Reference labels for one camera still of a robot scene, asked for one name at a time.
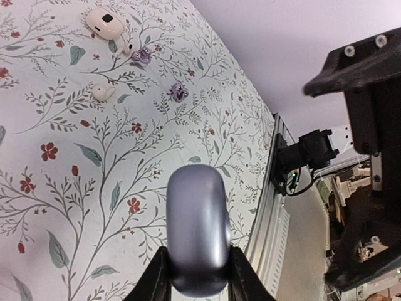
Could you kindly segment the purple earbud charging case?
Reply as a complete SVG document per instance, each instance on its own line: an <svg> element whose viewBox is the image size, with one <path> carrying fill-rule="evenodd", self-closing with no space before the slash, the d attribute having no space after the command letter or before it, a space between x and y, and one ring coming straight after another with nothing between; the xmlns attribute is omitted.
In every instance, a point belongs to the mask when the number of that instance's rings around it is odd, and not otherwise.
<svg viewBox="0 0 401 301"><path fill-rule="evenodd" d="M174 288L192 298L220 293L228 279L231 227L224 181L216 169L196 164L173 172L166 227Z"/></svg>

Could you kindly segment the aluminium frame rail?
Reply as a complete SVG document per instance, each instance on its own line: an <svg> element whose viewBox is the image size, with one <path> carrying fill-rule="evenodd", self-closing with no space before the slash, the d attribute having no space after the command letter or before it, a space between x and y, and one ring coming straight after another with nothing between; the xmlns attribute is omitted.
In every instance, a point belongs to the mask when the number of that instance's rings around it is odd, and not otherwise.
<svg viewBox="0 0 401 301"><path fill-rule="evenodd" d="M323 300L328 215L315 187L283 197L264 180L246 256L277 300Z"/></svg>

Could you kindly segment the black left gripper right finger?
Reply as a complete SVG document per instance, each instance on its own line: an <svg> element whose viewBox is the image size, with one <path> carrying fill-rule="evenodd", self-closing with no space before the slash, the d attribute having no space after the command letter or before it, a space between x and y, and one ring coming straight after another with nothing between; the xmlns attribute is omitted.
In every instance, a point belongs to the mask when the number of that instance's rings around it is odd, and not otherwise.
<svg viewBox="0 0 401 301"><path fill-rule="evenodd" d="M231 247L229 260L229 301L275 301L239 247Z"/></svg>

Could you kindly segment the white earbud charging case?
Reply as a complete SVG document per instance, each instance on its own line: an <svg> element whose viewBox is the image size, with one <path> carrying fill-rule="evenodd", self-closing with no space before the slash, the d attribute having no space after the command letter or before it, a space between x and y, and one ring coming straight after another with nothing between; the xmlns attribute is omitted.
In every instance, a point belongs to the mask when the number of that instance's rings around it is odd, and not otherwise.
<svg viewBox="0 0 401 301"><path fill-rule="evenodd" d="M118 39L125 28L121 17L106 6L92 9L85 21L87 26L104 40Z"/></svg>

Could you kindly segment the white earbud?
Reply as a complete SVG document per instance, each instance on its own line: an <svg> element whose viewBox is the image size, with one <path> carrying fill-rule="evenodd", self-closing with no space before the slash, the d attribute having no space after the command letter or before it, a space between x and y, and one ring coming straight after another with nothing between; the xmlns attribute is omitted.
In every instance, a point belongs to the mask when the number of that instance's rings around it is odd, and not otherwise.
<svg viewBox="0 0 401 301"><path fill-rule="evenodd" d="M130 56L133 44L130 38L124 38L122 35L115 36L113 39L113 55L119 57L120 55Z"/></svg>
<svg viewBox="0 0 401 301"><path fill-rule="evenodd" d="M93 98L99 102L106 102L116 91L115 87L105 88L101 85L95 85L91 94Z"/></svg>

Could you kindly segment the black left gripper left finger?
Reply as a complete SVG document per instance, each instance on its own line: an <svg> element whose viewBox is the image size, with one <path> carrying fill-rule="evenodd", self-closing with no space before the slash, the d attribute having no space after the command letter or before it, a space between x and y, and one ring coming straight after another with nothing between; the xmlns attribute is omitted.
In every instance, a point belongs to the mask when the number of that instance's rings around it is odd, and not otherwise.
<svg viewBox="0 0 401 301"><path fill-rule="evenodd" d="M167 248L161 246L123 301L170 301L171 288Z"/></svg>

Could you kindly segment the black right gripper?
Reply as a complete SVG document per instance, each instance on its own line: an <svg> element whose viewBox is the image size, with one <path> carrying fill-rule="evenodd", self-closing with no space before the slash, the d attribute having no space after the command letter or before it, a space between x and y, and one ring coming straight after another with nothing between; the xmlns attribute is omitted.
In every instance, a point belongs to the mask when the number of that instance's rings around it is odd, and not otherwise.
<svg viewBox="0 0 401 301"><path fill-rule="evenodd" d="M325 279L341 292L400 267L400 29L331 51L307 96L341 92L357 153L368 155L371 192L350 216Z"/></svg>

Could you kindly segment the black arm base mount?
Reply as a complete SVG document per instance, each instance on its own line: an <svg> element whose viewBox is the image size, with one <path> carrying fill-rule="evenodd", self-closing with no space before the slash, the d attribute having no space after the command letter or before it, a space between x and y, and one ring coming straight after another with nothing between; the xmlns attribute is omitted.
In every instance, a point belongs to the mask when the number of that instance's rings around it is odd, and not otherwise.
<svg viewBox="0 0 401 301"><path fill-rule="evenodd" d="M282 134L277 134L274 141L273 160L269 180L278 193L287 196L288 175L304 166L309 167L311 182L303 190L293 193L298 196L307 191L316 181L315 171L328 167L336 158L339 150L333 147L332 130L314 130L301 136L298 142L288 145Z"/></svg>

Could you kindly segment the purple earbud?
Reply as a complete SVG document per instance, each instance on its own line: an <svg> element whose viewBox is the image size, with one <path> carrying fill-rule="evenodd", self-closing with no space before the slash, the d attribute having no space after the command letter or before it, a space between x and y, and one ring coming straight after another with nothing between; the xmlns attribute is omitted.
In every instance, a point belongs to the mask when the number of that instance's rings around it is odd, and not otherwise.
<svg viewBox="0 0 401 301"><path fill-rule="evenodd" d="M176 82L170 88L170 96L178 103L184 101L189 96L189 91L181 82Z"/></svg>
<svg viewBox="0 0 401 301"><path fill-rule="evenodd" d="M152 60L152 52L148 47L144 46L141 47L139 50L134 51L132 53L131 59L133 61L138 61L143 64L149 64Z"/></svg>

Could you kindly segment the floral patterned table mat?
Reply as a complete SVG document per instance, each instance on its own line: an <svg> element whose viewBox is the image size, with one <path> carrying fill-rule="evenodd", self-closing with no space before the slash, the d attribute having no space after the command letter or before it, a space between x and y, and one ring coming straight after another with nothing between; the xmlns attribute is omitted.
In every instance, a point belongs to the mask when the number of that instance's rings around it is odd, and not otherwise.
<svg viewBox="0 0 401 301"><path fill-rule="evenodd" d="M130 56L87 26L100 6ZM149 64L131 59L144 46ZM99 102L95 85L116 91ZM2 1L1 299L123 299L166 242L167 181L188 164L221 174L247 247L273 127L190 1Z"/></svg>

